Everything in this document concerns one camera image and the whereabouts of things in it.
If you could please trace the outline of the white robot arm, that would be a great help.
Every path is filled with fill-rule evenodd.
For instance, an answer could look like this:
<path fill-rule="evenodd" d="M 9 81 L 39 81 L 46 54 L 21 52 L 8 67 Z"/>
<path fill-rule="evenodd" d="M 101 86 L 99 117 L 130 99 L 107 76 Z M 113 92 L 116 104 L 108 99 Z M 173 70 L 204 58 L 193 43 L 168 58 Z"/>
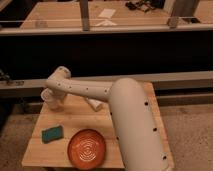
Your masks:
<path fill-rule="evenodd" d="M 75 80 L 66 67 L 60 66 L 45 85 L 53 91 L 108 103 L 125 171 L 173 171 L 148 96 L 136 80 Z"/>

